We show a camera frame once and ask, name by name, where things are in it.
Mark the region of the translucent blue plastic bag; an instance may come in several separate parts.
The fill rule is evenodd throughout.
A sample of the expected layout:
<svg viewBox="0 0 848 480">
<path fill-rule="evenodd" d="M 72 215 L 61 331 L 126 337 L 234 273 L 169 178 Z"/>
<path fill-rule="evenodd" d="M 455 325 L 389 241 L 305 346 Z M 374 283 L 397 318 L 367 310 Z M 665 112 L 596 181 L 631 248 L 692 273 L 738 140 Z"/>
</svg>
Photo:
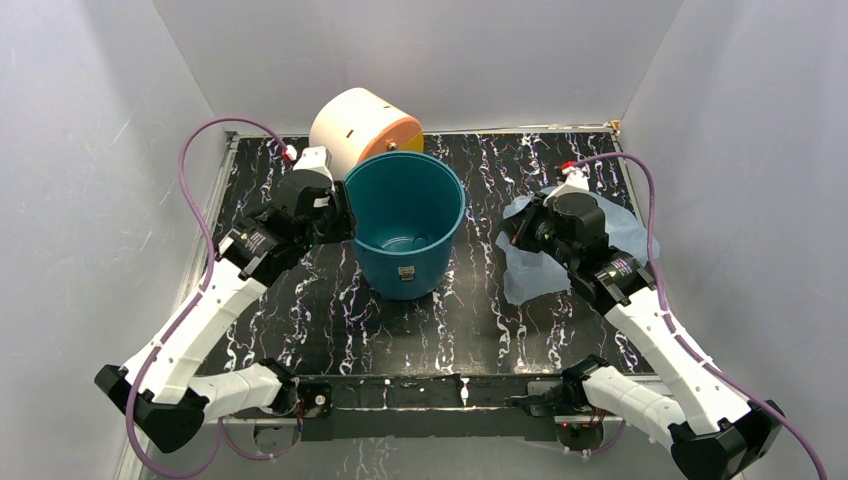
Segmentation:
<svg viewBox="0 0 848 480">
<path fill-rule="evenodd" d="M 552 191 L 517 197 L 504 209 L 496 245 L 506 258 L 508 303 L 570 291 L 605 314 L 656 287 L 647 247 L 658 252 L 659 243 L 630 211 L 580 191 L 548 200 Z"/>
</svg>

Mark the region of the teal plastic trash bin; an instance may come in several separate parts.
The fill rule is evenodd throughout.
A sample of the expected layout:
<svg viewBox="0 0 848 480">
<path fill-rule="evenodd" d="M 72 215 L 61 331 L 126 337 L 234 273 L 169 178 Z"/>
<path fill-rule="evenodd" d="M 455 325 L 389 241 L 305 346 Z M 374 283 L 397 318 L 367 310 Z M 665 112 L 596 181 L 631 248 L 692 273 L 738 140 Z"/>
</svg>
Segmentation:
<svg viewBox="0 0 848 480">
<path fill-rule="evenodd" d="M 370 287 L 388 300 L 421 298 L 442 282 L 466 193 L 443 161 L 414 151 L 376 155 L 345 177 L 353 248 Z"/>
</svg>

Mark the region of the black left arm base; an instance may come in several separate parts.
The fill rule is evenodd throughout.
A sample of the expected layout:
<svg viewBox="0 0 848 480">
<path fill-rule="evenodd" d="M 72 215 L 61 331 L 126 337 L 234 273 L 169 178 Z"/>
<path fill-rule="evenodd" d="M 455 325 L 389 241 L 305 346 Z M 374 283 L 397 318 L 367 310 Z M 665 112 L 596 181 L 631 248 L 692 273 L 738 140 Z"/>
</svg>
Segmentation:
<svg viewBox="0 0 848 480">
<path fill-rule="evenodd" d="M 269 405 L 252 407 L 236 417 L 255 422 L 254 454 L 271 457 L 299 444 L 308 426 L 317 432 L 319 441 L 328 440 L 325 430 L 333 411 L 332 401 L 333 387 L 328 381 L 301 377 L 285 380 Z"/>
</svg>

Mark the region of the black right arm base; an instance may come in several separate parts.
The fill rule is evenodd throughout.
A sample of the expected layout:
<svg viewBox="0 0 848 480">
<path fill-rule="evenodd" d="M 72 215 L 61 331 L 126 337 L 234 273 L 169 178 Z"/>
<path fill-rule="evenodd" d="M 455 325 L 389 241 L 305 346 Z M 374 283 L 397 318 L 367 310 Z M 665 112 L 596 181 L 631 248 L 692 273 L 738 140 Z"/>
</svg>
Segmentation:
<svg viewBox="0 0 848 480">
<path fill-rule="evenodd" d="M 522 395 L 504 400 L 506 407 L 518 408 L 534 418 L 550 418 L 556 425 L 559 443 L 567 453 L 585 457 L 611 449 L 623 436 L 625 423 L 606 437 L 605 422 L 609 412 L 590 406 L 578 392 L 575 382 L 564 379 L 537 378 L 526 386 Z"/>
</svg>

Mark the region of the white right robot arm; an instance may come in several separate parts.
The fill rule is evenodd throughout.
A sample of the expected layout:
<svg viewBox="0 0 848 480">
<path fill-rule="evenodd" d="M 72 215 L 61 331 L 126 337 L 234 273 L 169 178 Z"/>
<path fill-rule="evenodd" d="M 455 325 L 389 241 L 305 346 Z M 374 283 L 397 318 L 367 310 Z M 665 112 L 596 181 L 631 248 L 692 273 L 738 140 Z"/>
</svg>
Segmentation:
<svg viewBox="0 0 848 480">
<path fill-rule="evenodd" d="M 610 243 L 605 213 L 588 193 L 548 200 L 542 193 L 505 214 L 501 228 L 514 248 L 556 261 L 573 291 L 635 344 L 669 389 L 660 395 L 590 355 L 564 370 L 559 386 L 515 404 L 563 404 L 619 415 L 667 449 L 688 479 L 731 479 L 762 458 L 782 429 L 772 401 L 759 405 L 708 370 L 674 317 L 662 312 L 651 271 Z"/>
</svg>

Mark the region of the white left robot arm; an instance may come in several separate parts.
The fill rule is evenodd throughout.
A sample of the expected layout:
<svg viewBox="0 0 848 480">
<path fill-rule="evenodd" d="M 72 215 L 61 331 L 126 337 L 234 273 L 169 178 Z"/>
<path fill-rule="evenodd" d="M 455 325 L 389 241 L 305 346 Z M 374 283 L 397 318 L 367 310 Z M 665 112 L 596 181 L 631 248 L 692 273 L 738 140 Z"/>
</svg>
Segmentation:
<svg viewBox="0 0 848 480">
<path fill-rule="evenodd" d="M 299 380 L 274 359 L 213 376 L 197 371 L 235 320 L 314 246 L 354 236 L 343 181 L 312 170 L 283 178 L 274 202 L 238 220 L 213 252 L 213 264 L 156 336 L 95 383 L 163 453 L 185 446 L 208 421 L 244 410 L 296 412 Z"/>
</svg>

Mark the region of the round pastel drawer cabinet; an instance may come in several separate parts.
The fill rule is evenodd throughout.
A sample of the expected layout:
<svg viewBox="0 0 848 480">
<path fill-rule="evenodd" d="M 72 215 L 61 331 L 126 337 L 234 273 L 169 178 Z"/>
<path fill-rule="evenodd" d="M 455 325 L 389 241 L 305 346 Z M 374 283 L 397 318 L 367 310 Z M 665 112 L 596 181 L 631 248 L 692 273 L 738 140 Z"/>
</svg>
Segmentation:
<svg viewBox="0 0 848 480">
<path fill-rule="evenodd" d="M 417 118 L 356 87 L 338 94 L 319 111 L 310 128 L 309 145 L 328 150 L 328 170 L 341 180 L 375 155 L 395 150 L 421 152 L 424 135 Z"/>
</svg>

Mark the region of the aluminium frame rail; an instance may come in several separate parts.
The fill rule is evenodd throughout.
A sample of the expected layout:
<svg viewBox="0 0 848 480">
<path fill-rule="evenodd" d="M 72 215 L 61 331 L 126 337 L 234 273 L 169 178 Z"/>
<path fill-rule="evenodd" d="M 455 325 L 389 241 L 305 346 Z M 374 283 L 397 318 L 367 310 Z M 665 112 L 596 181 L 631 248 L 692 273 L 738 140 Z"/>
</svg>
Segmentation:
<svg viewBox="0 0 848 480">
<path fill-rule="evenodd" d="M 301 376 L 328 381 L 333 387 L 333 411 L 328 440 L 393 436 L 399 438 L 521 437 L 558 441 L 550 418 L 534 418 L 504 400 L 522 395 L 537 378 L 559 380 L 562 375 L 452 374 L 430 377 Z M 238 413 L 206 422 L 238 420 Z M 317 442 L 316 431 L 304 439 Z"/>
</svg>

